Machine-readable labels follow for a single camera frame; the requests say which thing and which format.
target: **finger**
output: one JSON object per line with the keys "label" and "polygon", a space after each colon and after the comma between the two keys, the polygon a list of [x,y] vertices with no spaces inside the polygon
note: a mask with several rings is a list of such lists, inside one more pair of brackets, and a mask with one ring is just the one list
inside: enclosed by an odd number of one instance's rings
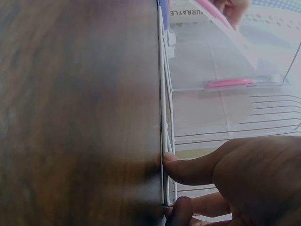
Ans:
{"label": "finger", "polygon": [[231,213],[229,203],[219,193],[191,199],[193,214],[214,218]]}
{"label": "finger", "polygon": [[235,6],[233,8],[226,7],[224,10],[225,16],[228,16],[230,19],[230,24],[234,29],[238,27],[238,25],[241,23],[247,9],[250,6],[250,2],[246,1],[242,5]]}
{"label": "finger", "polygon": [[166,211],[166,226],[188,226],[192,218],[192,204],[188,197],[180,197],[174,203],[171,213]]}
{"label": "finger", "polygon": [[227,1],[227,0],[216,0],[216,1],[214,2],[215,7],[217,7],[217,9],[218,9],[221,13],[224,12],[226,1]]}
{"label": "finger", "polygon": [[174,181],[181,184],[212,184],[213,171],[217,163],[245,142],[246,139],[228,141],[211,154],[193,160],[178,160],[169,153],[164,156],[164,168]]}

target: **brown wood grain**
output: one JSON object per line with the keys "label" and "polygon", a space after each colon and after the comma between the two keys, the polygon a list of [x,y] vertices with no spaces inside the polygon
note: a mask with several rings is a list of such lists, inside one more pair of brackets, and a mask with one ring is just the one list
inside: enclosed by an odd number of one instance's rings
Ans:
{"label": "brown wood grain", "polygon": [[0,225],[157,225],[155,0],[0,2]]}

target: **fingernail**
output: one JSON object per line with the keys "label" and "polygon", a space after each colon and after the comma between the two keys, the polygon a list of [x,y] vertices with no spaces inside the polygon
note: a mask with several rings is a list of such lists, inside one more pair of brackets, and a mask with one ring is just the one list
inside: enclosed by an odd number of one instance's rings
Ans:
{"label": "fingernail", "polygon": [[179,157],[177,157],[176,155],[174,155],[170,152],[166,152],[164,154],[164,160],[165,161],[175,161],[175,160],[179,160]]}

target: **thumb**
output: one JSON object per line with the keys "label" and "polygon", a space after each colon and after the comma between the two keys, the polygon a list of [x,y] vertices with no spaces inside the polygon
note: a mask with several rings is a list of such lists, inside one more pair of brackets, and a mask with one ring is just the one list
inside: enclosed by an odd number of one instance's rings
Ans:
{"label": "thumb", "polygon": [[212,184],[215,166],[245,142],[245,139],[230,140],[211,154],[193,160],[180,160],[175,155],[166,153],[163,159],[165,171],[174,181],[184,185]]}

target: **toothbrush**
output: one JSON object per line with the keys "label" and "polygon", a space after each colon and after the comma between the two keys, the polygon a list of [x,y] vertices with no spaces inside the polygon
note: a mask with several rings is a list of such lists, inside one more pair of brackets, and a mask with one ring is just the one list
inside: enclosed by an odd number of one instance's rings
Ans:
{"label": "toothbrush", "polygon": [[272,85],[282,84],[282,77],[279,74],[274,76],[258,76],[254,79],[227,79],[211,81],[206,84],[206,88],[220,88],[239,85],[250,85],[258,83],[271,83]]}

